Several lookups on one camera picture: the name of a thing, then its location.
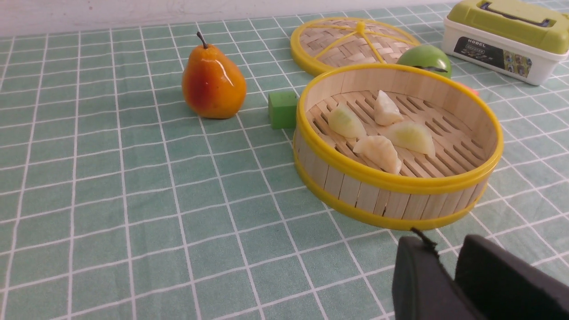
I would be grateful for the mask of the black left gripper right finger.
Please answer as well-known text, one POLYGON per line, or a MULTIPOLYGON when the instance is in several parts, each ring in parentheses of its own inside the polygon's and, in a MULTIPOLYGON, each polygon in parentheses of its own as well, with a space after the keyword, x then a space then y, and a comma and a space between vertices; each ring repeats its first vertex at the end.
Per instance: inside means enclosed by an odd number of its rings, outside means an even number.
POLYGON ((467 235, 455 283, 488 320, 566 320, 569 288, 480 235, 467 235))

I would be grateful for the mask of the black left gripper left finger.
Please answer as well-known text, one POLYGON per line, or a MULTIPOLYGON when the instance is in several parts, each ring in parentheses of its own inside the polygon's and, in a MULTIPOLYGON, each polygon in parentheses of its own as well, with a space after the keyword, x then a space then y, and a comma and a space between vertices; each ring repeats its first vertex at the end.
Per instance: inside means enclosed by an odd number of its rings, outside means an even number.
POLYGON ((392 300, 397 320, 485 320, 440 263, 437 252, 418 237, 398 243, 392 300))

